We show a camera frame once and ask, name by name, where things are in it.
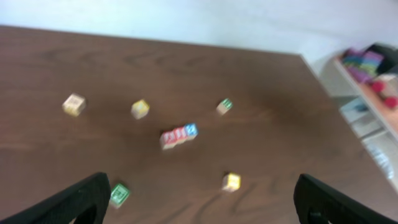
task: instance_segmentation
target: black object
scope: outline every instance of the black object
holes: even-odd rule
[[[100,224],[110,198],[108,176],[99,172],[0,224]]]
[[[398,50],[395,47],[384,44],[373,44],[366,51],[372,51],[384,57],[376,70],[377,74],[398,74]]]
[[[308,174],[298,179],[294,205],[301,224],[397,224]]]

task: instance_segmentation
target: white wall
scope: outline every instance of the white wall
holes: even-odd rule
[[[398,45],[398,0],[0,0],[0,24],[330,55]]]

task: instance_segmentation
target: wooden block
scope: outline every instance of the wooden block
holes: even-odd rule
[[[176,128],[173,132],[177,140],[177,144],[184,143],[188,139],[187,132],[184,127]]]
[[[227,113],[231,108],[232,108],[232,102],[228,98],[223,100],[218,106],[217,106],[217,111],[223,115]]]
[[[162,149],[171,149],[177,144],[177,138],[174,135],[173,131],[167,131],[162,134],[160,137],[160,145]]]
[[[85,107],[86,99],[76,93],[72,93],[62,105],[64,112],[72,116],[79,116]]]
[[[194,123],[186,124],[184,128],[187,134],[187,140],[192,140],[198,135],[197,126]]]
[[[225,175],[223,179],[223,190],[228,192],[234,192],[241,187],[241,176],[234,173]]]
[[[122,184],[117,184],[111,193],[111,199],[109,203],[113,205],[115,208],[119,208],[130,195],[129,189],[127,189]]]
[[[135,102],[131,106],[131,113],[136,119],[141,119],[149,112],[149,105],[145,102],[145,100],[140,100]]]

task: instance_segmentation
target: wood grain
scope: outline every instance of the wood grain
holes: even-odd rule
[[[88,100],[77,118],[61,109],[73,92]],[[105,223],[298,223],[302,172],[398,220],[396,193],[298,55],[0,27],[0,105],[0,219],[103,171],[132,191]],[[191,122],[194,141],[160,150],[161,130]],[[227,170],[242,176],[232,194]]]

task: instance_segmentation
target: green block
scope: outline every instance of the green block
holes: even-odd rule
[[[129,189],[127,189],[122,184],[117,184],[111,193],[111,204],[113,204],[116,208],[119,208],[123,202],[128,198],[130,195]]]
[[[228,110],[232,108],[232,102],[228,98],[221,102]]]

